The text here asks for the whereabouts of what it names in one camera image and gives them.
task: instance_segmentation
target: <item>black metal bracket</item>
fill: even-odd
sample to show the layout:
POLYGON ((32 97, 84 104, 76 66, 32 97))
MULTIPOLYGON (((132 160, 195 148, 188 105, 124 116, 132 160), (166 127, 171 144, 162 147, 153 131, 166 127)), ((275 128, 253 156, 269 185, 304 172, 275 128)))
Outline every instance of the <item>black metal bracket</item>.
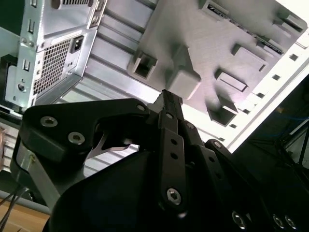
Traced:
POLYGON ((94 201, 92 207, 100 211, 112 201, 116 212, 134 214, 132 221, 144 231, 159 228, 160 220, 168 224, 165 229, 180 231, 282 230, 273 216, 279 209, 263 198, 259 182, 222 143, 203 143, 197 128, 184 120, 181 104, 164 90, 153 105, 158 111, 136 99, 31 107, 19 132, 22 149, 14 151, 13 175, 18 176, 18 169, 28 172, 33 181, 25 179, 46 194, 54 214, 62 215, 51 217, 52 228, 70 215, 66 224, 71 227, 62 230, 66 232, 76 228, 76 218, 83 215, 78 210, 87 215, 81 219, 85 225, 92 225, 88 219, 93 213, 84 208, 84 201, 94 201), (140 150, 85 180, 74 175, 81 173, 87 158, 130 144, 140 145, 140 150), (44 172, 41 178, 38 170, 44 172), (69 178, 64 182, 62 176, 69 178))

